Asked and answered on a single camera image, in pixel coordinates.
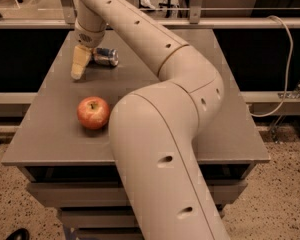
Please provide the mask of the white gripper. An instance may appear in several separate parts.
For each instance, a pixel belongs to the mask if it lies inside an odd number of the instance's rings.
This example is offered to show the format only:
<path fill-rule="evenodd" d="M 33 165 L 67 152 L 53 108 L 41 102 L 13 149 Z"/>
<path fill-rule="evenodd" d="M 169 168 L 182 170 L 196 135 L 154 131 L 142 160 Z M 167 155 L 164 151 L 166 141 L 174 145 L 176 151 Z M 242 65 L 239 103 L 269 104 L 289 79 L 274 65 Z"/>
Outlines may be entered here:
<path fill-rule="evenodd" d="M 97 47 L 101 43 L 105 30 L 106 22 L 104 20 L 76 20 L 75 37 L 82 45 L 76 45 L 73 51 L 71 77 L 74 80 L 80 80 L 83 76 L 92 57 L 90 48 Z"/>

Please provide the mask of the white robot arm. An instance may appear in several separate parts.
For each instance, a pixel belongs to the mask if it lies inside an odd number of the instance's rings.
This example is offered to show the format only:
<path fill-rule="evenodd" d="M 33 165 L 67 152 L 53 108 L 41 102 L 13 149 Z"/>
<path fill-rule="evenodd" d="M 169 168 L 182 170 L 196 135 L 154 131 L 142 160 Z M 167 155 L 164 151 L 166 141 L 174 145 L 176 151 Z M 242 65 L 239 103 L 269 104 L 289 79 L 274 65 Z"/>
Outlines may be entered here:
<path fill-rule="evenodd" d="M 158 77 L 114 106 L 112 154 L 145 240 L 230 240 L 192 141 L 221 108 L 224 85 L 198 50 L 126 0 L 78 0 L 78 25 L 109 24 Z"/>

